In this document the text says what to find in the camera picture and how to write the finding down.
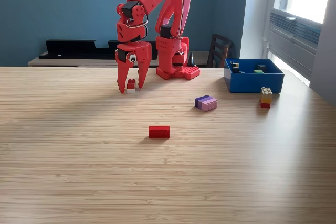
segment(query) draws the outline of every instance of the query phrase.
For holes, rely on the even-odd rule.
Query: red lego brick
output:
[[[184,70],[184,78],[188,81],[194,79],[195,77],[201,74],[201,70],[199,67],[183,67]]]
[[[135,89],[135,80],[128,80],[127,89]]]
[[[149,138],[170,138],[170,127],[149,126]]]
[[[269,103],[262,103],[261,99],[259,100],[260,103],[260,107],[262,107],[263,109],[269,109],[271,107],[271,104]]]

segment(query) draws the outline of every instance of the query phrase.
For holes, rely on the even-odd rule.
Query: cable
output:
[[[128,20],[126,21],[126,24],[125,24],[128,28],[138,28],[138,27],[147,25],[148,22],[149,22],[147,14],[146,14],[146,21],[145,21],[145,22],[142,22],[142,23],[140,23],[140,24],[138,24],[138,25],[130,26],[130,25],[128,25],[128,22],[129,22],[129,21],[130,21],[130,20],[128,19]]]

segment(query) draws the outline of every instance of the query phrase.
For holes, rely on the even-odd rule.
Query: table surface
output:
[[[222,71],[121,95],[116,69],[0,68],[0,223],[335,223],[336,109],[287,71],[261,109]]]

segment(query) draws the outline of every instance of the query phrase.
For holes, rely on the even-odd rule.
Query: wooden chair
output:
[[[224,60],[227,59],[233,43],[230,39],[219,34],[213,34],[209,51],[207,68],[224,68]]]

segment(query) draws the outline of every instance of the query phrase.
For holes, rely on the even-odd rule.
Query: blue box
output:
[[[231,61],[239,63],[243,73],[233,73]],[[254,73],[257,65],[266,65],[265,74]],[[267,59],[226,59],[224,63],[224,78],[231,93],[260,93],[262,87],[271,88],[272,93],[280,93],[284,77],[285,74]]]

